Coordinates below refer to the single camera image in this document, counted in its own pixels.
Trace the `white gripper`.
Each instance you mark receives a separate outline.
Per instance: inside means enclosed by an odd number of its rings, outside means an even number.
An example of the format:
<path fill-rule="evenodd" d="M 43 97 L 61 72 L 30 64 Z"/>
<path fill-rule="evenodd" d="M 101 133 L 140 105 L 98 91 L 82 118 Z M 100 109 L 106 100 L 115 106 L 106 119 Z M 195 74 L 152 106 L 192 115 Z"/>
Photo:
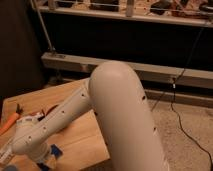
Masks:
<path fill-rule="evenodd" d="M 51 150 L 49 146 L 40 146 L 37 149 L 34 149 L 30 154 L 29 158 L 35 163 L 46 163 L 51 155 Z M 50 170 L 54 170 L 56 168 L 56 162 L 47 162 L 47 167 Z"/>

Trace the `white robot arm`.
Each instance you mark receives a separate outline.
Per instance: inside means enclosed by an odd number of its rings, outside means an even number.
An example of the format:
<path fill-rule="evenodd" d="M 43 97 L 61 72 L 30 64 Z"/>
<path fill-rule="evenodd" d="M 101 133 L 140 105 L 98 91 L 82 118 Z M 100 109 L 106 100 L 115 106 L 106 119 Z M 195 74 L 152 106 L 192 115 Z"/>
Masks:
<path fill-rule="evenodd" d="M 96 114 L 115 171 L 170 171 L 140 79 L 119 61 L 100 64 L 47 117 L 18 128 L 11 151 L 42 162 L 46 140 L 90 110 Z"/>

